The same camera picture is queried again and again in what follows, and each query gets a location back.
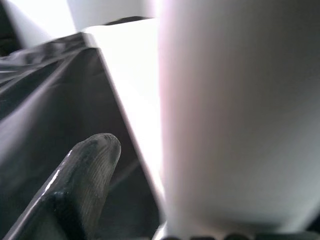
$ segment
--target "black plastic sheet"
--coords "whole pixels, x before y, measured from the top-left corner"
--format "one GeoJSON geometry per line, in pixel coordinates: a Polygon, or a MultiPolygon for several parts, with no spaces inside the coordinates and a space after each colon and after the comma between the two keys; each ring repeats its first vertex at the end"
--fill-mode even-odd
{"type": "Polygon", "coordinates": [[[97,133],[122,148],[97,236],[152,236],[158,210],[108,81],[81,33],[0,58],[0,238],[68,151],[97,133]]]}

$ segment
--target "white cup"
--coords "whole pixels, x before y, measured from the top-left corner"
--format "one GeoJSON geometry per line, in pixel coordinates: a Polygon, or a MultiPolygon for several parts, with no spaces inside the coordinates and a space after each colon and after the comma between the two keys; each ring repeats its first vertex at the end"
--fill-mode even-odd
{"type": "Polygon", "coordinates": [[[320,205],[320,1],[163,0],[168,234],[294,233],[320,205]]]}

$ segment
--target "crumpled black plastic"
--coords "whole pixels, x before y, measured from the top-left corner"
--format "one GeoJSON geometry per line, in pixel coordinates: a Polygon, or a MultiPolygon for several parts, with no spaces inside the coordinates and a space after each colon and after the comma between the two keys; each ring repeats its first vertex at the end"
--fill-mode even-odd
{"type": "Polygon", "coordinates": [[[97,133],[122,148],[97,235],[152,236],[158,210],[97,50],[78,33],[0,58],[0,239],[68,151],[97,133]]]}

